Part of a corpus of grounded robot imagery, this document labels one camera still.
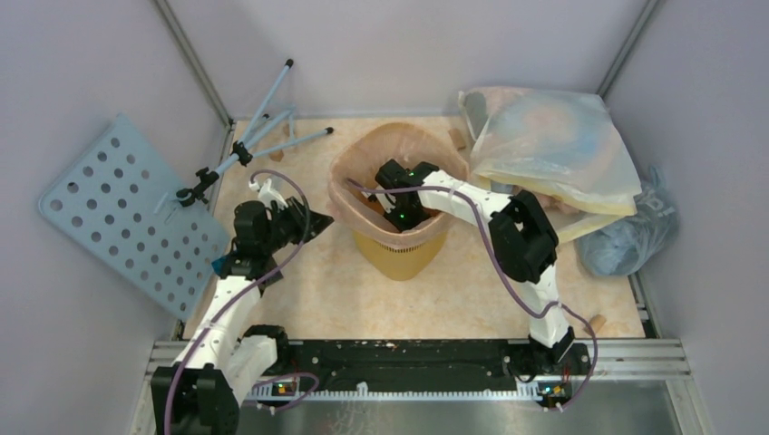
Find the pink plastic trash bag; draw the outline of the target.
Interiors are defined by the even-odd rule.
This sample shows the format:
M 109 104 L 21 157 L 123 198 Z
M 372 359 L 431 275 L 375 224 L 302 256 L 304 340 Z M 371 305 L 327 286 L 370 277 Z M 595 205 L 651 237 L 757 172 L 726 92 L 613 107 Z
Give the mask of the pink plastic trash bag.
M 364 192 L 348 183 L 351 179 L 375 189 L 376 172 L 391 159 L 404 168 L 426 161 L 461 180 L 467 180 L 470 174 L 468 162 L 450 142 L 412 123 L 389 122 L 359 135 L 332 161 L 327 191 L 334 219 L 395 249 L 419 246 L 448 231 L 454 218 L 439 213 L 402 233 L 382 211 L 368 204 Z

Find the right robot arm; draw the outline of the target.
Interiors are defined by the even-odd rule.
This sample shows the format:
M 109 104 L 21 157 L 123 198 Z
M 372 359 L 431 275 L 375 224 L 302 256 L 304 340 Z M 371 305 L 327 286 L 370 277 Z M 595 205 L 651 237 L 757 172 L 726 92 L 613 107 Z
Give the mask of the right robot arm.
M 376 173 L 376 199 L 399 231 L 414 229 L 432 210 L 475 225 L 496 272 L 513 299 L 530 316 L 534 366 L 555 373 L 569 359 L 574 330 L 557 286 L 559 238 L 529 191 L 503 194 L 451 176 L 429 162 L 406 169 L 393 159 Z

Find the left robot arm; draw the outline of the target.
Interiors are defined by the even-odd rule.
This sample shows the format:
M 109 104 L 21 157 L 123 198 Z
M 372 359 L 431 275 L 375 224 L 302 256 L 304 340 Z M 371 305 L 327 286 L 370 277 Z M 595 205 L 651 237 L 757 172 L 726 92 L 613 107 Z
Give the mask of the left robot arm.
M 283 276 L 275 254 L 288 245 L 300 249 L 333 222 L 305 198 L 236 207 L 230 250 L 212 264 L 219 281 L 209 308 L 180 355 L 151 377 L 157 433 L 236 432 L 240 407 L 259 378 L 284 372 L 291 360 L 280 328 L 240 334 L 266 288 Z

